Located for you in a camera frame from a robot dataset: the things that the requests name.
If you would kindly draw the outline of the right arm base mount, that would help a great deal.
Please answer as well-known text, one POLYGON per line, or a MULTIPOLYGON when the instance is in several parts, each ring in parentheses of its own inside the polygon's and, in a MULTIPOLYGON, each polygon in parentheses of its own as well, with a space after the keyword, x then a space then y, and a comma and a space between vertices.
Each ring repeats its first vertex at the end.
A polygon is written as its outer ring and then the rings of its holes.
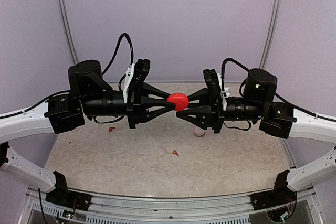
POLYGON ((288 188, 288 174, 289 170, 279 173, 271 190, 251 194, 250 201, 254 210, 271 208, 296 201, 297 193, 288 188))

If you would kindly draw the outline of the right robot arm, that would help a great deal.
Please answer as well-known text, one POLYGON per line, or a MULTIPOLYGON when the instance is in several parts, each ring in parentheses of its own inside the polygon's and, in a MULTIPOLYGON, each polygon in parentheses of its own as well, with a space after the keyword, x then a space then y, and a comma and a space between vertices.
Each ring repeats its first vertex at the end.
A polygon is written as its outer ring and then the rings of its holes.
POLYGON ((297 109, 288 102, 273 101, 277 78, 262 69, 251 69, 243 81, 239 97, 227 97, 218 83, 215 70, 203 71, 207 87, 190 96, 199 103, 178 111, 176 116, 202 129, 211 128, 215 134, 226 121, 259 123, 259 130, 268 135, 287 138, 309 138, 335 143, 335 118, 297 109))

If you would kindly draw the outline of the red earbud with yellow tip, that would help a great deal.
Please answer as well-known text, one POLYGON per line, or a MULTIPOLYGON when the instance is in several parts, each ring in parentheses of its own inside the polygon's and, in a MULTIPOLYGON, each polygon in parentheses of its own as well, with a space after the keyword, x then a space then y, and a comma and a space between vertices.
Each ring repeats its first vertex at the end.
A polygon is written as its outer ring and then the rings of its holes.
POLYGON ((176 150, 173 150, 172 153, 176 156, 179 156, 178 152, 176 150))

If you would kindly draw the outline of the pink earbud charging case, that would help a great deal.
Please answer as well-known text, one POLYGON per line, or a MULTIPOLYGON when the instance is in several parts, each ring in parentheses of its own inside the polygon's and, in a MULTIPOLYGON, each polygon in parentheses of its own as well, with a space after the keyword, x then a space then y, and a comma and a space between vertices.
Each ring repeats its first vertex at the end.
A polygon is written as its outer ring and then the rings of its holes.
POLYGON ((197 137, 205 136, 205 130, 201 129, 199 127, 196 127, 193 132, 194 132, 194 135, 197 136, 197 137))

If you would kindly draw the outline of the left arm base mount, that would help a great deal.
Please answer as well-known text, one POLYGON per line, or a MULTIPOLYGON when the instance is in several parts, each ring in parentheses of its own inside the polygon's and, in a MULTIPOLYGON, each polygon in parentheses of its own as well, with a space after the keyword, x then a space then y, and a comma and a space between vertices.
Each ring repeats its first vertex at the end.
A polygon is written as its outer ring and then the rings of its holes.
POLYGON ((63 174, 57 171, 54 171, 53 174, 56 180, 54 189, 46 194, 45 200, 74 210, 88 211, 92 196, 87 193, 70 190, 63 174))

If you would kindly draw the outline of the right aluminium frame post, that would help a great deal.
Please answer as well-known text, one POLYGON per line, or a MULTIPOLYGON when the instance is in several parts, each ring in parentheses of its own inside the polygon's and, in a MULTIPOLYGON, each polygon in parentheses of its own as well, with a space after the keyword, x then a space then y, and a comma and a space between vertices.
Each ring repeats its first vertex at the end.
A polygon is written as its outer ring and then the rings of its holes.
POLYGON ((277 26, 277 20, 278 20, 278 15, 281 7, 281 0, 273 0, 272 3, 272 8, 271 8, 271 14, 270 14, 270 20, 269 20, 269 25, 266 33, 266 40, 264 43, 262 55, 261 55, 261 60, 259 63, 259 68, 260 69, 265 69, 267 60, 270 54, 271 50, 271 45, 272 41, 274 38, 274 34, 276 31, 276 26, 277 26))

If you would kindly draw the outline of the front aluminium rail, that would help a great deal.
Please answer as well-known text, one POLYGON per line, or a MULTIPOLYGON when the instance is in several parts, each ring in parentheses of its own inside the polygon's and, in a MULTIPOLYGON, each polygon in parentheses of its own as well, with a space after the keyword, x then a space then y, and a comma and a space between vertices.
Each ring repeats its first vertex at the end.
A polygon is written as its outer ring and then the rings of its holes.
POLYGON ((270 210, 255 210, 251 194, 212 197, 145 198, 89 193, 87 211, 69 209, 44 200, 29 187, 16 223, 271 223, 270 210))

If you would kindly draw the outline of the red earbud charging case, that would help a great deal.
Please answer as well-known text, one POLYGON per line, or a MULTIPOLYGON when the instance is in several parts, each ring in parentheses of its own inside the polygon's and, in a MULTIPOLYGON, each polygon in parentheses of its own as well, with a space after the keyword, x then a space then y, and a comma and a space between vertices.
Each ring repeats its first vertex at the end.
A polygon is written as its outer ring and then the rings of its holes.
POLYGON ((175 105, 175 111, 182 111, 189 105, 189 98, 183 93, 172 93, 167 98, 167 102, 175 105))

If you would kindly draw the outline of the aluminium frame post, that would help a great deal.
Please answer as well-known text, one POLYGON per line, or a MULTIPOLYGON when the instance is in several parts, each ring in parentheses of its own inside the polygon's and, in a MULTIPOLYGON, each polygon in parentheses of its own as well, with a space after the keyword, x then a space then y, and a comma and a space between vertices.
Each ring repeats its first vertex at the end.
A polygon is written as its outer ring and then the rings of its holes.
POLYGON ((281 0, 273 0, 272 3, 272 8, 271 8, 271 14, 270 14, 270 20, 269 20, 269 25, 266 33, 266 40, 264 43, 262 55, 261 55, 261 60, 259 63, 259 68, 260 69, 265 69, 267 60, 270 54, 271 50, 271 45, 272 41, 274 38, 274 34, 276 31, 276 26, 277 26, 277 20, 278 20, 278 15, 281 7, 281 0))
POLYGON ((69 18, 67 15, 66 1, 57 0, 57 4, 58 4, 59 12, 60 12, 60 18, 61 18, 62 28, 63 28, 64 35, 65 35, 65 40, 66 40, 69 53, 70 53, 70 59, 72 61, 72 64, 76 65, 79 62, 79 59, 77 56, 74 39, 73 39, 71 28, 70 28, 69 18))

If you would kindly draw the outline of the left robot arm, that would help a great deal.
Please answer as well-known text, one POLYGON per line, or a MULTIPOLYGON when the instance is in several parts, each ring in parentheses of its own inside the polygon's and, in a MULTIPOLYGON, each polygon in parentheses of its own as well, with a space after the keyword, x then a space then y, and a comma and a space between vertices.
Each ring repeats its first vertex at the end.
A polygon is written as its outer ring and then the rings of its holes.
POLYGON ((83 126, 96 116, 126 116, 129 128, 146 123, 176 105, 169 94, 154 88, 145 79, 150 61, 140 59, 128 67, 126 90, 114 90, 104 81, 101 64, 85 60, 68 70, 69 91, 60 91, 30 108, 1 115, 1 170, 27 180, 50 193, 66 206, 73 201, 64 175, 50 172, 22 158, 9 145, 11 140, 38 134, 60 134, 83 126))

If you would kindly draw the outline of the left aluminium frame post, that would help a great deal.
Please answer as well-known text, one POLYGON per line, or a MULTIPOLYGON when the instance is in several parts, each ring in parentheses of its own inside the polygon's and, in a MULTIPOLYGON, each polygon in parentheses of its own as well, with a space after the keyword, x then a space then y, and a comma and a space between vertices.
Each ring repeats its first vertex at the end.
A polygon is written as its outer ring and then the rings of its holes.
POLYGON ((65 40, 66 40, 69 53, 70 53, 70 59, 72 61, 72 64, 76 65, 79 62, 79 59, 77 56, 74 39, 73 39, 71 28, 70 28, 69 18, 67 15, 66 1, 57 0, 57 4, 58 4, 59 12, 60 12, 60 18, 61 18, 62 28, 63 28, 64 35, 65 35, 65 40))

